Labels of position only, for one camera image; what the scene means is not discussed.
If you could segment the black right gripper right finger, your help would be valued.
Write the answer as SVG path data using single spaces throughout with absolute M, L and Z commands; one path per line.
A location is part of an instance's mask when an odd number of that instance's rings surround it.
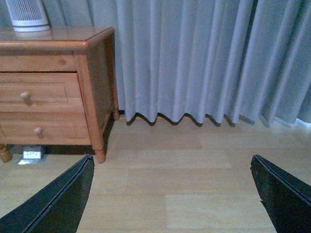
M 276 232 L 309 233 L 311 186 L 257 154 L 250 170 Z

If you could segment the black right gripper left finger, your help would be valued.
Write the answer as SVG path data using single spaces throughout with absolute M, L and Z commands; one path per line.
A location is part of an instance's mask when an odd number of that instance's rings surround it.
M 87 154 L 59 177 L 0 219 L 2 233 L 77 232 L 94 175 Z

